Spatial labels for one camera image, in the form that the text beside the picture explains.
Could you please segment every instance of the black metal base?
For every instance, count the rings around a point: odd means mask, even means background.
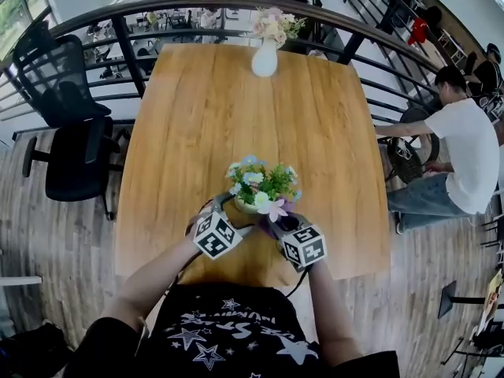
[[[443,287],[441,291],[441,303],[439,304],[438,319],[444,317],[454,307],[451,299],[455,296],[457,290],[457,281],[452,281],[447,286]]]

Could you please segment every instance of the white vase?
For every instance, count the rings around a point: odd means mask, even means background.
[[[252,59],[252,71],[256,76],[270,77],[276,71],[277,65],[275,39],[263,39],[262,46]]]
[[[245,203],[241,198],[235,196],[235,206],[236,209],[245,214],[257,214],[258,208],[255,205],[249,205]]]

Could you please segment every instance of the hand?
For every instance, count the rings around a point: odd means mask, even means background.
[[[437,161],[429,161],[427,164],[425,164],[425,171],[447,172],[447,165]]]

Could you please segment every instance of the chair seat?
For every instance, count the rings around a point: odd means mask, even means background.
[[[112,136],[113,122],[106,117],[105,135]],[[50,148],[46,195],[60,202],[95,198],[109,182],[110,144],[102,140],[96,161],[86,164],[90,121],[59,128]]]

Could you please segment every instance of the black hair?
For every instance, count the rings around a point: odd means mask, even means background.
[[[493,43],[488,43],[487,46],[487,55],[493,53],[497,58],[497,62],[501,64],[501,52],[498,47]]]
[[[438,71],[434,84],[439,86],[443,83],[447,83],[456,90],[465,91],[466,89],[464,76],[454,65],[445,66]]]

